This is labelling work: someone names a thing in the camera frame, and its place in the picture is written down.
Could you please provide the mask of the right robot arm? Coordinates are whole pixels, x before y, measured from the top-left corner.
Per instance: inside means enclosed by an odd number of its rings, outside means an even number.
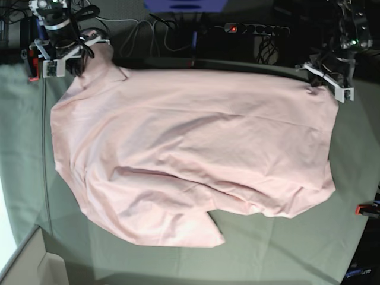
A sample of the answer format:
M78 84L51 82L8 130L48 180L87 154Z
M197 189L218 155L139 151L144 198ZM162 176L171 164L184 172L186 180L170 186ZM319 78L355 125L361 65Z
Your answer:
M96 18L100 9L88 5L78 11L71 9L71 1L30 1L29 8L37 17L41 31L30 43L30 50L37 50L43 58L42 75L64 77L66 72L79 77L87 61L94 58L92 46L110 43L109 33L101 28L80 29L79 23Z

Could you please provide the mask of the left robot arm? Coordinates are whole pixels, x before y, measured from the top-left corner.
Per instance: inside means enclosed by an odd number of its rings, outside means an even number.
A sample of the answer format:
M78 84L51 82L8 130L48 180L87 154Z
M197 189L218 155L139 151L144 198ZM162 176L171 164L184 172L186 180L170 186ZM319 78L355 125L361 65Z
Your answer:
M373 46L364 1L330 1L333 10L330 38L317 54L296 66L305 70L312 86L326 85L341 103L354 100L356 55Z

